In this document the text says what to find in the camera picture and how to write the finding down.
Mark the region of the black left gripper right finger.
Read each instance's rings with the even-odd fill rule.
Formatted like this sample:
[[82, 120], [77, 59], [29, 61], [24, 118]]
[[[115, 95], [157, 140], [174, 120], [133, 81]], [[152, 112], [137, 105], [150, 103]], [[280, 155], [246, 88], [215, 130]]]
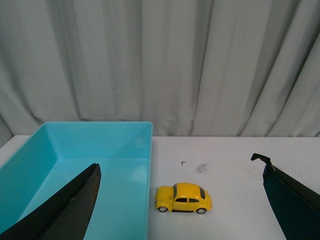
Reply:
[[263, 186], [287, 240], [318, 240], [320, 238], [320, 195], [289, 176], [267, 156], [254, 153], [251, 160], [265, 163]]

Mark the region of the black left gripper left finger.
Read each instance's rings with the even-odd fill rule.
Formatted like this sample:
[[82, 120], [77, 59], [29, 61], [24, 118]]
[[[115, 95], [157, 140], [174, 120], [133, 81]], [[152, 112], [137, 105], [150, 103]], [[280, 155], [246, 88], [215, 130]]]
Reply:
[[82, 240], [101, 183], [101, 168], [91, 164], [43, 204], [0, 234], [2, 240]]

